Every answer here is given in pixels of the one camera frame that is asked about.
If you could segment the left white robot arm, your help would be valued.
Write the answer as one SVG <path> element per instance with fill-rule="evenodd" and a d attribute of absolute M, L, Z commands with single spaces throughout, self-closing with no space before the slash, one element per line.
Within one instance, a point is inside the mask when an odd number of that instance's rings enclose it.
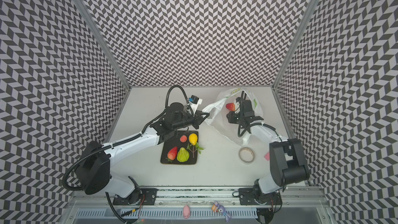
<path fill-rule="evenodd" d="M 198 129 L 209 117 L 209 113 L 198 109 L 203 100 L 185 93 L 183 98 L 185 104 L 165 102 L 163 112 L 137 134 L 111 143 L 90 142 L 78 161 L 64 173 L 62 186 L 69 191 L 84 191 L 86 195 L 113 194 L 128 204 L 137 203 L 142 196 L 137 182 L 131 176 L 113 173 L 112 168 L 134 153 L 171 141 L 180 129 Z"/>

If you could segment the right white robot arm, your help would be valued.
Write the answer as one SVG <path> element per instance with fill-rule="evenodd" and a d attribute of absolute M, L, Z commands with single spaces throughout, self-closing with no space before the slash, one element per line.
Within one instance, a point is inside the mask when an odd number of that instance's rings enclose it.
<path fill-rule="evenodd" d="M 228 107 L 228 123 L 237 124 L 237 136 L 253 135 L 269 144 L 269 175 L 255 180 L 252 197 L 263 204 L 277 203 L 276 194 L 288 185 L 300 183 L 310 178 L 310 171 L 302 142 L 280 135 L 276 128 L 266 124 L 255 112 L 254 100 L 243 90 L 233 104 Z"/>

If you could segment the green fake fruit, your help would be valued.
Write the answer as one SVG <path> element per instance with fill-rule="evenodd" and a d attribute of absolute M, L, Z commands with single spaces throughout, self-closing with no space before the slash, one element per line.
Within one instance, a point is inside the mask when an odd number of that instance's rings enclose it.
<path fill-rule="evenodd" d="M 189 160 L 190 154 L 185 148 L 180 148 L 177 153 L 177 161 L 180 163 L 185 163 Z"/>

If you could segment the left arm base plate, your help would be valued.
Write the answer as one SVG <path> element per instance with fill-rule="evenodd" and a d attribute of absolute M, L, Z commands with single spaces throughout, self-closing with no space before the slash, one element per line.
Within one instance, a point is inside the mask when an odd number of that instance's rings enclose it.
<path fill-rule="evenodd" d="M 135 189 L 129 196 L 122 198 L 115 195 L 113 205 L 133 206 L 133 205 L 154 205 L 158 190 L 156 188 Z"/>

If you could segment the white plastic bag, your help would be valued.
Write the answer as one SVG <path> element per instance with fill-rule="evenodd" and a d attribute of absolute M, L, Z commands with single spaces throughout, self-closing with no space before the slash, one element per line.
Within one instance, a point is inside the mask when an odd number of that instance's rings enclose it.
<path fill-rule="evenodd" d="M 257 97 L 248 88 L 233 88 L 221 92 L 216 101 L 207 105 L 205 122 L 239 146 L 246 146 L 251 136 L 251 124 L 263 122 L 263 110 Z"/>

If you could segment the red fake strawberry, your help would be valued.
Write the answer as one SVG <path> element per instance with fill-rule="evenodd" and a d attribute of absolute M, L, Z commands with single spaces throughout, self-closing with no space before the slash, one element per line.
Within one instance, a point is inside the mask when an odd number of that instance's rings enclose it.
<path fill-rule="evenodd" d="M 167 154 L 167 157 L 166 157 L 167 161 L 173 162 L 176 159 L 177 154 L 178 154 L 178 148 L 173 147 Z"/>

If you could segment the small red fake cherry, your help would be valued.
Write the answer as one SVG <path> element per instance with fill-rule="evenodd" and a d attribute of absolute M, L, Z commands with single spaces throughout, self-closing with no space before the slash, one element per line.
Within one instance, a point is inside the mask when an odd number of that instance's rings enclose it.
<path fill-rule="evenodd" d="M 186 135 L 182 135 L 180 137 L 180 142 L 185 143 L 188 140 L 188 137 Z"/>

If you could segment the red fake apple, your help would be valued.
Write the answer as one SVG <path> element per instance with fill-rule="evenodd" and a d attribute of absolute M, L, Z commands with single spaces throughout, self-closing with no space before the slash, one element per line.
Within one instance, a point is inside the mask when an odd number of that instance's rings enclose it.
<path fill-rule="evenodd" d="M 235 112 L 236 111 L 236 105 L 235 103 L 228 103 L 226 104 L 226 108 L 227 110 L 231 111 L 231 112 Z"/>

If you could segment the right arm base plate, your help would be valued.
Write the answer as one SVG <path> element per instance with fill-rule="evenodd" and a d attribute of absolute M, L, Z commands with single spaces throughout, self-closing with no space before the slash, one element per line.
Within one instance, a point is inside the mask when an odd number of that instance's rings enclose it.
<path fill-rule="evenodd" d="M 275 191 L 264 194 L 253 188 L 239 188 L 238 198 L 241 205 L 270 205 L 276 206 L 283 203 L 280 193 Z"/>

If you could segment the fake leafy twig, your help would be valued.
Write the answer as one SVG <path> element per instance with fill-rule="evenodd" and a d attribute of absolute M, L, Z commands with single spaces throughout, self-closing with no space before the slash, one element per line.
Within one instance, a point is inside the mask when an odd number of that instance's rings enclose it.
<path fill-rule="evenodd" d="M 192 153 L 192 157 L 195 158 L 197 154 L 201 154 L 204 148 L 202 148 L 199 144 L 192 145 L 188 144 L 186 150 Z"/>

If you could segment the yellow fake lemon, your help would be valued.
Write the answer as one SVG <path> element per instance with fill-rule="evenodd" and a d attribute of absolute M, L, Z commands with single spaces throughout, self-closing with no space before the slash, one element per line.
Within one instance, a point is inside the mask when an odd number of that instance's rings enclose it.
<path fill-rule="evenodd" d="M 191 133 L 189 135 L 189 142 L 192 146 L 196 146 L 198 143 L 198 135 L 196 133 Z"/>

